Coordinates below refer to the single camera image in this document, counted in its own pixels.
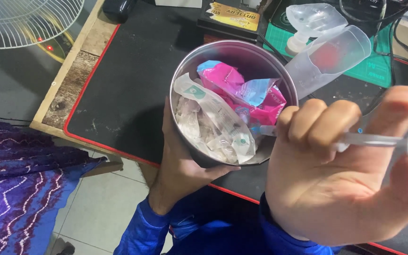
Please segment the black mouse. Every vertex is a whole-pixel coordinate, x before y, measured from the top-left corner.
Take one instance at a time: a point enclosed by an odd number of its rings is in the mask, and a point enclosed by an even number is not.
[[[105,0],[102,11],[105,16],[118,24],[125,23],[137,0]]]

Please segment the tiled floor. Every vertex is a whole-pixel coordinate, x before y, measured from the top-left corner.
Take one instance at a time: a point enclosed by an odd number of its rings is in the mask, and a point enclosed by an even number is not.
[[[94,150],[56,138],[57,145],[76,145],[92,157],[106,156]],[[123,171],[82,178],[70,194],[67,205],[56,217],[50,244],[44,255],[60,253],[69,242],[74,255],[110,255],[119,244],[136,206],[148,194],[138,165],[122,159]],[[168,234],[162,252],[172,246]]]

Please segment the black desk mat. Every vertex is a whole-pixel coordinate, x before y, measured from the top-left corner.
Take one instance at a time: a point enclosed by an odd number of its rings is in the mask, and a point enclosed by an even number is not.
[[[173,73],[184,56],[203,43],[203,34],[196,27],[199,13],[199,9],[138,1],[85,84],[64,127],[66,133],[158,166],[163,106]],[[408,66],[396,64],[398,81],[408,81]],[[327,104],[348,99],[363,110],[381,90],[342,75],[314,94]],[[264,191],[266,170],[267,164],[244,167],[213,184],[256,202]],[[408,253],[408,228],[399,239],[382,244]]]

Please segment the white fan grille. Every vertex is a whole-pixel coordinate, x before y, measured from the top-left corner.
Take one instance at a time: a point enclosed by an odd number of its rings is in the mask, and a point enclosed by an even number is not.
[[[49,40],[77,19],[84,0],[0,0],[0,49]]]

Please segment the blue jacket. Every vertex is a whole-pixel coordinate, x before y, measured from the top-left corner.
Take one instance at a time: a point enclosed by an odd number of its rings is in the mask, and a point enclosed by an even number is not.
[[[265,196],[260,201],[258,218],[228,223],[213,220],[174,241],[168,255],[332,255],[340,247],[321,246],[299,241],[278,226],[270,216]],[[115,255],[159,255],[170,226],[170,214],[159,216],[147,198],[138,204],[132,220],[122,235]]]

